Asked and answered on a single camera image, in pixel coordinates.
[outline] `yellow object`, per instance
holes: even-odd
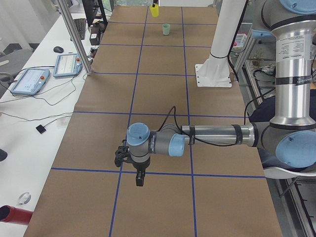
[[[159,16],[159,5],[154,3],[154,7],[150,5],[150,12],[152,13],[153,17],[158,17]]]

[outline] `monitor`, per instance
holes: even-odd
[[[99,8],[101,11],[104,24],[105,25],[108,24],[107,18],[105,16],[102,0],[82,0],[82,5],[84,8],[85,17],[87,19],[88,26],[92,25],[93,20],[95,19]]]

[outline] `device screen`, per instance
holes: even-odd
[[[57,74],[72,73],[76,63],[76,55],[65,55],[59,59]]]
[[[22,92],[31,92],[39,81],[39,78],[43,75],[45,70],[32,70],[29,69],[23,78],[19,81],[14,90]]]

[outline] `white desk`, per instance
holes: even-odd
[[[73,14],[74,19],[84,17],[84,14]],[[91,47],[88,30],[85,40],[82,40],[82,43],[88,55]],[[61,16],[24,68],[54,66],[58,55],[58,53],[53,52],[55,46],[63,47],[65,50],[64,53],[76,52]],[[53,70],[50,71],[51,76],[41,92],[71,79],[55,79],[52,76]],[[73,80],[76,91],[55,106],[49,106],[43,100],[26,98],[0,104],[0,112],[26,119],[40,119],[72,112],[84,84],[83,77],[86,77],[84,69]],[[39,97],[45,98],[50,103],[55,103],[69,94],[73,89],[73,85],[67,83]],[[7,91],[0,102],[12,99],[15,98]],[[55,121],[47,127],[47,131],[43,134],[37,132],[35,127],[39,124],[46,125],[56,118],[27,122],[6,115],[0,116],[0,148],[8,153],[8,157],[0,162],[0,206],[16,206],[18,197],[24,192],[30,192],[32,195],[30,202],[20,208],[34,210],[68,122],[61,126],[59,121]],[[1,237],[21,237],[25,230],[26,226],[0,222]]]

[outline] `computer mouse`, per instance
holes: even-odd
[[[56,46],[56,47],[54,47],[54,52],[62,53],[62,52],[64,52],[64,49],[62,47],[60,47],[60,46]]]

